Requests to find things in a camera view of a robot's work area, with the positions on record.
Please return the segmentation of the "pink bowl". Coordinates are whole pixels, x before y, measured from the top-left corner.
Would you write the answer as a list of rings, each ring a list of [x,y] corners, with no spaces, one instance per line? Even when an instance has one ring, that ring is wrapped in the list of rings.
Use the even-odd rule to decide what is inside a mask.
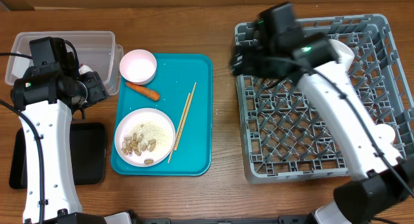
[[[120,74],[128,82],[145,85],[154,79],[157,71],[155,56],[144,49],[128,52],[120,61]]]

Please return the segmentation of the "orange carrot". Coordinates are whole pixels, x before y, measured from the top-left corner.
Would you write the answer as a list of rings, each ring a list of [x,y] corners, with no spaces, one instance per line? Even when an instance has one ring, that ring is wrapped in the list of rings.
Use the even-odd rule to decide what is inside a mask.
[[[128,86],[128,88],[140,93],[141,95],[143,95],[143,96],[145,96],[145,97],[147,97],[147,98],[149,98],[153,101],[157,102],[157,101],[160,100],[159,93],[152,90],[152,89],[149,89],[149,88],[141,86],[141,85],[134,84],[132,82],[126,82],[125,84],[126,84],[126,86]]]

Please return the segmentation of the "wooden chopstick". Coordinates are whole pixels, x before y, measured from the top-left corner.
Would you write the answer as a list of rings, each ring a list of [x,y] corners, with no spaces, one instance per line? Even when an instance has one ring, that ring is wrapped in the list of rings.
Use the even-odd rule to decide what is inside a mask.
[[[181,139],[181,136],[182,136],[182,132],[183,132],[184,127],[185,127],[185,123],[186,123],[186,119],[187,119],[188,113],[190,111],[190,106],[191,106],[191,102],[193,100],[193,96],[194,96],[194,92],[195,92],[196,86],[197,86],[197,83],[195,82],[194,85],[193,85],[192,92],[188,94],[188,98],[187,98],[187,101],[186,101],[186,105],[184,107],[184,110],[183,110],[183,113],[182,113],[182,118],[181,118],[181,121],[180,121],[180,124],[179,124],[179,128],[178,128],[178,135],[176,137],[176,142],[175,142],[175,147],[174,147],[174,150],[175,151],[177,151],[177,148],[179,146],[179,142],[180,142],[180,139]]]
[[[170,152],[169,157],[168,157],[168,163],[170,163],[171,157],[172,157],[174,151],[176,151],[177,148],[178,148],[179,141],[180,141],[180,136],[182,135],[182,131],[184,129],[184,125],[185,125],[186,117],[188,115],[190,104],[191,104],[191,93],[188,93],[188,97],[186,99],[186,103],[185,103],[185,106],[184,106],[184,109],[183,109],[183,112],[182,112],[182,116],[180,118],[179,126],[178,126],[178,129],[177,129],[177,132],[176,132],[174,147],[173,147],[173,149]]]

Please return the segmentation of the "white bowl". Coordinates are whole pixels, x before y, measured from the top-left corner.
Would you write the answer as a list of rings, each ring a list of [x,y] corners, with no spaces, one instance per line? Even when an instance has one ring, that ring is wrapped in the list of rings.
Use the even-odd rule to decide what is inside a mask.
[[[345,70],[348,71],[354,60],[354,52],[344,43],[336,39],[330,39],[332,47],[339,55],[339,63],[344,64]]]

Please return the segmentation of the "white cup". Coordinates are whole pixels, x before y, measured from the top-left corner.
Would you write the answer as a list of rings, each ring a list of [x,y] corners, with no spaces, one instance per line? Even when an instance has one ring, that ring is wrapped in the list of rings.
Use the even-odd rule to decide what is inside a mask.
[[[377,124],[375,131],[378,133],[378,137],[383,141],[393,144],[396,138],[395,130],[388,124]]]

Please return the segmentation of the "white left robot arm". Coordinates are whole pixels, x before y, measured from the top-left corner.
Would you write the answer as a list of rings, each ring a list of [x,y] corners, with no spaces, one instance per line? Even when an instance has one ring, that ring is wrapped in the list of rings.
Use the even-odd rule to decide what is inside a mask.
[[[31,68],[11,91],[26,148],[24,223],[105,223],[85,214],[76,193],[70,151],[72,114],[108,98],[98,75],[84,65],[71,72]]]

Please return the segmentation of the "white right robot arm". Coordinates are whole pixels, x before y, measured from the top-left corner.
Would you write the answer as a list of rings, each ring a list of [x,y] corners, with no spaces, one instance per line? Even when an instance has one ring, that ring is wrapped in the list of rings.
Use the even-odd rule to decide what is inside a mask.
[[[340,147],[351,181],[307,223],[364,223],[413,193],[413,161],[394,147],[393,127],[372,118],[357,96],[347,74],[353,59],[341,41],[314,34],[286,45],[237,41],[230,61],[239,80],[272,80],[239,93],[242,137],[260,148],[248,153],[250,164],[277,179],[303,180],[298,164],[314,164],[310,154],[331,156],[316,146],[320,139],[330,135]]]

